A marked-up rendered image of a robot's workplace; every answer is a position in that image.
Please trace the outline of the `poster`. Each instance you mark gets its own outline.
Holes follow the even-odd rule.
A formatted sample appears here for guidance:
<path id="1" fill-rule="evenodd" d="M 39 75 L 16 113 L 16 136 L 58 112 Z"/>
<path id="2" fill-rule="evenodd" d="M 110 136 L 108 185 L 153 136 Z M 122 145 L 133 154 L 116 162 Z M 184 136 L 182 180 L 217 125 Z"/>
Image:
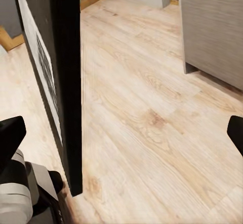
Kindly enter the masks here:
<path id="1" fill-rule="evenodd" d="M 15 0 L 72 197 L 83 192 L 80 0 Z"/>

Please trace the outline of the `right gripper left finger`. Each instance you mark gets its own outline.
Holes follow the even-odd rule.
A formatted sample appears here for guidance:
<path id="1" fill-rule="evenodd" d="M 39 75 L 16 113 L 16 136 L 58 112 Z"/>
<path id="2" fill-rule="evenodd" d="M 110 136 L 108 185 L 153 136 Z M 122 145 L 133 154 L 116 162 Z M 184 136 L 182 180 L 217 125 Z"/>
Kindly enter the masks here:
<path id="1" fill-rule="evenodd" d="M 0 177 L 26 135 L 22 116 L 0 121 Z"/>

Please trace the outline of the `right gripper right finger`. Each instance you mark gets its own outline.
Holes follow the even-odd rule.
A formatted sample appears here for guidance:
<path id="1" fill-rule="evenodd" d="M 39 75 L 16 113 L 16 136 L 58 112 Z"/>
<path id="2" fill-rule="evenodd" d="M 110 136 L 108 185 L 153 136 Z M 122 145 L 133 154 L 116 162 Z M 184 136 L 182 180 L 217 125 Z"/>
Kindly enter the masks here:
<path id="1" fill-rule="evenodd" d="M 243 118 L 231 116 L 227 134 L 243 156 Z"/>

